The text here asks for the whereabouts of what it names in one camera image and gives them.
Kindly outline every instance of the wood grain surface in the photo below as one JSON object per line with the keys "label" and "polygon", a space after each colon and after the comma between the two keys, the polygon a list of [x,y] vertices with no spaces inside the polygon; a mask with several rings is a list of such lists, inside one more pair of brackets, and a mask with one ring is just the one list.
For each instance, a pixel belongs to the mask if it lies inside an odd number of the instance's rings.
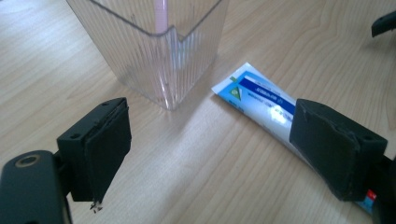
{"label": "wood grain surface", "polygon": [[74,223],[371,223],[210,88],[249,62],[294,98],[329,105],[396,155],[393,0],[231,0],[218,57],[176,111],[120,84],[64,0],[0,1],[0,166],[125,96],[133,134],[103,207],[68,197]]}

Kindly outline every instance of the blue label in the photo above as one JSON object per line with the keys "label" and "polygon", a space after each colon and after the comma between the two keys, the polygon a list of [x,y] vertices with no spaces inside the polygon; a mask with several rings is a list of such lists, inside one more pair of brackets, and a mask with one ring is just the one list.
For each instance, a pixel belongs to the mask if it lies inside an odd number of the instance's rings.
{"label": "blue label", "polygon": [[280,105],[286,111],[294,115],[295,106],[291,104],[289,101],[283,99],[279,95],[266,90],[265,88],[259,86],[258,84],[246,79],[245,77],[239,82],[239,85],[245,87],[246,89],[255,92],[256,94],[264,97],[265,99],[274,102],[277,105]]}

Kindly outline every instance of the ribbed plastic wall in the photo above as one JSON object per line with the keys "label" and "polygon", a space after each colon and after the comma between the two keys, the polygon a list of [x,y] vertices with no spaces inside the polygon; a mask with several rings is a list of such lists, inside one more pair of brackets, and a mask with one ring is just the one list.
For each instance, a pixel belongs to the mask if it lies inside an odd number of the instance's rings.
{"label": "ribbed plastic wall", "polygon": [[172,110],[215,59],[229,0],[160,1],[162,30],[158,0],[67,0],[119,81]]}

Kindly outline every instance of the container rim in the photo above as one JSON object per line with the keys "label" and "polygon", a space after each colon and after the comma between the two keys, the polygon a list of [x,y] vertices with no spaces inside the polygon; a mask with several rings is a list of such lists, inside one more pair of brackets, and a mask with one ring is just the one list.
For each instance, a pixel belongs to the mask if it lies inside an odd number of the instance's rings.
{"label": "container rim", "polygon": [[173,30],[176,31],[177,36],[178,36],[178,40],[179,42],[183,42],[187,37],[189,37],[199,26],[201,23],[204,22],[204,20],[215,10],[216,7],[219,6],[219,4],[223,1],[229,1],[229,0],[219,0],[218,2],[216,2],[216,4],[214,4],[207,12],[206,14],[200,19],[198,20],[198,22],[192,26],[192,28],[189,30],[189,32],[183,36],[183,35],[179,35],[177,32],[177,28],[175,27],[175,25],[171,25],[168,27],[168,29],[162,33],[150,33],[148,31],[146,31],[145,29],[141,28],[140,26],[134,24],[133,22],[130,22],[128,20],[126,20],[125,18],[123,18],[121,15],[119,15],[118,13],[114,12],[113,10],[110,10],[108,7],[104,7],[102,4],[98,3],[95,0],[89,0],[90,2],[92,2],[94,5],[98,6],[99,8],[101,8],[102,10],[105,10],[106,12],[108,12],[109,14],[113,15],[114,17],[116,17],[117,19],[122,20],[123,22],[133,26],[135,29],[139,30],[140,32],[142,32],[145,35],[148,35],[149,37],[163,37],[164,35],[167,35],[168,33],[172,32]]}

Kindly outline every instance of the wooden table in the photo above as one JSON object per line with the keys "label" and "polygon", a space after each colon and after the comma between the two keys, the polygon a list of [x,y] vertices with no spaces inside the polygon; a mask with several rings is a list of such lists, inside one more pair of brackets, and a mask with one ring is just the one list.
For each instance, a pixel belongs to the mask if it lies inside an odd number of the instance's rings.
{"label": "wooden table", "polygon": [[69,5],[0,1],[0,165],[125,96],[132,148],[104,209],[68,197],[75,223],[371,223],[210,88],[249,62],[294,98],[329,105],[396,154],[396,34],[371,38],[393,0],[232,0],[218,58],[169,112],[115,78]]}

